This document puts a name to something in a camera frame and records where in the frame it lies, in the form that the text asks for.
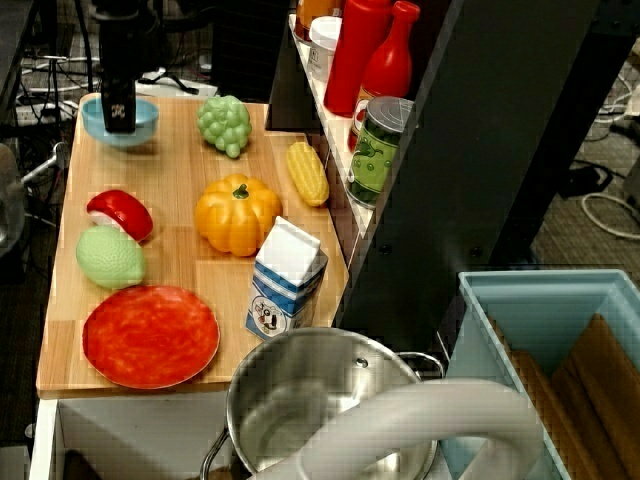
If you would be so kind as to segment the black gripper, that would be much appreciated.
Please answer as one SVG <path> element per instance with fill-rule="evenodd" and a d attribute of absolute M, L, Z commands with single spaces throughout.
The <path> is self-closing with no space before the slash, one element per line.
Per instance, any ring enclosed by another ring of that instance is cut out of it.
<path fill-rule="evenodd" d="M 134 82 L 159 68 L 159 19 L 155 12 L 96 12 L 95 20 L 105 128 L 110 133 L 132 133 Z"/>

